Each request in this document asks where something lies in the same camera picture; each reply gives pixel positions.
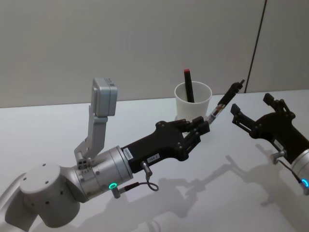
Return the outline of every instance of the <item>black cable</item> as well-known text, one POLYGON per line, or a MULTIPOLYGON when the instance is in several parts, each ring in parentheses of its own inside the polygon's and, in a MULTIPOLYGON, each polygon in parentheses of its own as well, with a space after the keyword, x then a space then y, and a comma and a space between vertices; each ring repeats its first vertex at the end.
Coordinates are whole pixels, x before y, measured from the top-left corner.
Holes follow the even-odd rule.
POLYGON ((131 184, 131 185, 127 185, 127 186, 125 186, 125 187, 123 187, 121 190, 124 190, 124 191, 121 191, 122 193, 123 192, 127 192, 127 191, 129 191, 129 190, 131 190, 131 189, 134 189, 134 188, 136 188, 137 186, 139 186, 139 185, 148 185, 148 187, 152 190, 152 191, 155 191, 155 192, 157 192, 157 191, 159 191, 159 186, 158 185, 156 185, 155 183, 152 183, 152 182, 149 182, 149 180, 146 180, 146 182, 135 182, 135 183, 133 183, 133 184, 131 184))
POLYGON ((287 168, 288 170, 291 171, 291 173, 293 174, 293 176, 296 178, 296 180, 299 182, 299 183, 302 183, 301 180, 298 178, 298 176, 295 174, 295 172, 290 168, 288 167, 285 163, 283 163, 280 159, 277 160, 278 162, 280 162, 285 168, 287 168))
POLYGON ((263 8, 263 13, 262 13, 261 21, 260 21, 259 31, 257 33, 257 37, 256 37, 256 41, 255 41, 254 51, 253 51, 253 55, 252 55, 252 59, 251 59, 251 64, 250 64, 250 68, 249 68, 249 73, 248 73, 248 77, 247 77, 247 82, 246 82, 246 87, 245 87, 245 91, 244 91, 245 93, 247 92, 247 87, 248 87, 248 82, 249 82, 249 78, 250 78, 250 74, 251 74, 251 69, 252 69, 252 65, 253 65, 253 61, 254 61, 254 56, 255 56, 255 52, 256 52, 257 42, 259 41, 259 37, 260 37, 260 32, 261 32, 261 28, 262 28, 263 19, 264 19, 264 13, 265 13, 265 9, 266 9, 266 4, 267 4, 267 0, 265 0, 265 3, 264 3, 264 8, 263 8))

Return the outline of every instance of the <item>green led ring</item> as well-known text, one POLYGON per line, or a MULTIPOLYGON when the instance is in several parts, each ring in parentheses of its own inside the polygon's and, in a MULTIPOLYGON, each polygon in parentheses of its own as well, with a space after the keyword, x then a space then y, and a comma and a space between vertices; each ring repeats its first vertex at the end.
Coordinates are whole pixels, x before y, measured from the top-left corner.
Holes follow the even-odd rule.
POLYGON ((116 187, 117 187, 117 183, 111 183, 111 184, 108 186, 109 189, 114 189, 114 188, 116 188, 116 187))

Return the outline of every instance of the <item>black marker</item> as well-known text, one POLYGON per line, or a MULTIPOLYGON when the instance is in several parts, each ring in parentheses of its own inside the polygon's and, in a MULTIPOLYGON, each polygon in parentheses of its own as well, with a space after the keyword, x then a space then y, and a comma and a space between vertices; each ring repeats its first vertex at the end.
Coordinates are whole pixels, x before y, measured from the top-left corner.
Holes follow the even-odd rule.
POLYGON ((194 102, 190 69, 185 69, 183 73, 184 73, 185 91, 187 93, 187 101, 194 102))

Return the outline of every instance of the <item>silver cylindrical joint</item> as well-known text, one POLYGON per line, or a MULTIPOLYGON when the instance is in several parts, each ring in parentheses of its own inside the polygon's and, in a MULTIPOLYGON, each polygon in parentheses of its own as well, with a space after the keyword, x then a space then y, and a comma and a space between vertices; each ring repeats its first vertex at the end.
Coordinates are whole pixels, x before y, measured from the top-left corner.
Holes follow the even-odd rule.
POLYGON ((78 214, 75 201, 57 164, 43 164, 30 170, 20 183, 28 206, 52 228, 68 224, 78 214))
POLYGON ((301 153, 292 163, 292 170, 309 187, 309 149, 301 153))
POLYGON ((87 170, 75 171, 88 200, 133 178, 119 146, 97 155, 87 170))

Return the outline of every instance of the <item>cable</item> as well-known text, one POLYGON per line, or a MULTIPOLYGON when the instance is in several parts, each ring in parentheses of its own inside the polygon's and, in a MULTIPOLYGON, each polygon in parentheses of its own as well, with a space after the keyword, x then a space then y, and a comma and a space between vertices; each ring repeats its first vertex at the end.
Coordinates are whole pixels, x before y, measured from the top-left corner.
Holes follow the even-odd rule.
POLYGON ((148 187, 154 192, 159 191, 159 186, 155 183, 149 182, 149 180, 147 180, 147 182, 140 182, 140 185, 148 185, 148 187))
POLYGON ((256 47, 257 47, 257 42, 259 41, 259 37, 260 37, 260 32, 261 32, 261 28, 262 28, 263 19, 264 19, 264 13, 265 13, 265 9, 266 9, 266 4, 267 4, 267 0, 265 0, 265 2, 264 2, 263 12, 262 12, 261 20, 260 20, 259 31, 257 33, 257 37, 256 37, 256 41, 255 41, 255 46, 254 46, 254 51, 253 51, 253 55, 252 55, 252 59, 251 59, 251 63, 250 63, 248 77, 247 77, 246 87, 245 87, 245 91, 244 91, 245 93, 247 92, 247 87, 248 87, 248 82, 249 82, 249 78, 250 78, 250 74, 251 74, 251 69, 252 69, 252 66, 253 66, 254 56, 255 56, 256 47))
POLYGON ((298 176, 295 174, 295 172, 290 168, 288 167, 285 163, 283 163, 280 159, 277 160, 278 162, 280 162, 285 168, 287 168, 288 170, 291 171, 291 173, 293 174, 293 176, 296 178, 296 180, 301 183, 301 180, 298 178, 298 176))

